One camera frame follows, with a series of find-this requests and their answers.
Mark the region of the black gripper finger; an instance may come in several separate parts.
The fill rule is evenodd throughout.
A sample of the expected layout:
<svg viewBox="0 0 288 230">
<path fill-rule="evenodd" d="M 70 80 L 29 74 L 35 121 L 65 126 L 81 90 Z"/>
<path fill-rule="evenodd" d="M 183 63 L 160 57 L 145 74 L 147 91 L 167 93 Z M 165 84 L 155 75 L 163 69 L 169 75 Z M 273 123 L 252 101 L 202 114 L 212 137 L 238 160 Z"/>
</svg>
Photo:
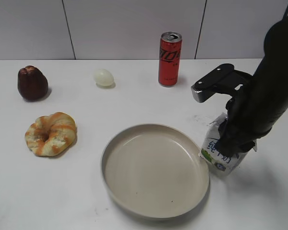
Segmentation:
<svg viewBox="0 0 288 230">
<path fill-rule="evenodd" d="M 217 141 L 217 150 L 222 155 L 246 153 L 256 146 L 254 138 L 231 124 L 227 119 L 218 128 L 220 138 Z"/>
</svg>

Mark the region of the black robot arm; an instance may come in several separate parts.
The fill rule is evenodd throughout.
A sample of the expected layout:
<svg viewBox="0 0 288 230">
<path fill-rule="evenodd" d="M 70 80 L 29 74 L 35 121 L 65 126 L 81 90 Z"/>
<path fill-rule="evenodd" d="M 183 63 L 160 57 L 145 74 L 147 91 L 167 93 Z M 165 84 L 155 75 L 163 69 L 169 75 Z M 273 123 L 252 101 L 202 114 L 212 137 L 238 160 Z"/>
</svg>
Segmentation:
<svg viewBox="0 0 288 230">
<path fill-rule="evenodd" d="M 215 147 L 223 156 L 248 152 L 266 136 L 288 109 L 288 16 L 273 25 L 264 39 L 264 58 L 255 73 L 222 64 L 192 86 L 196 101 L 227 94 L 227 118 Z"/>
</svg>

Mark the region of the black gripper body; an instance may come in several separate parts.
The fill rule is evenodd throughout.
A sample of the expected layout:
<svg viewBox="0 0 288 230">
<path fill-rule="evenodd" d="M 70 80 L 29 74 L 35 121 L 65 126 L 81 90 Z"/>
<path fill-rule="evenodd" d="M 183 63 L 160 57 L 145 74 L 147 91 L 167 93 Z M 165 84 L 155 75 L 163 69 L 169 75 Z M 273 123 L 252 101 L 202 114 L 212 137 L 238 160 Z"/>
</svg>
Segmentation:
<svg viewBox="0 0 288 230">
<path fill-rule="evenodd" d="M 288 76 L 255 76 L 228 109 L 225 138 L 261 138 L 287 109 Z"/>
</svg>

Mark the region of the black silver-tipped gripper finger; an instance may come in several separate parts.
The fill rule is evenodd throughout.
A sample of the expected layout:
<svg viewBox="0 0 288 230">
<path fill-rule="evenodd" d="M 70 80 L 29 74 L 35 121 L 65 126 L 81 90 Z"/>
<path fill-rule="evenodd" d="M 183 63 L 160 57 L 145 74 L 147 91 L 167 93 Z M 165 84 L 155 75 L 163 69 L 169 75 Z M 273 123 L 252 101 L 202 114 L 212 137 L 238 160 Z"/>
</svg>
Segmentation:
<svg viewBox="0 0 288 230">
<path fill-rule="evenodd" d="M 247 85 L 251 78 L 251 74 L 235 70 L 232 64 L 221 64 L 191 86 L 192 95 L 199 103 L 205 102 L 215 93 L 235 97 L 238 95 L 236 87 Z"/>
</svg>

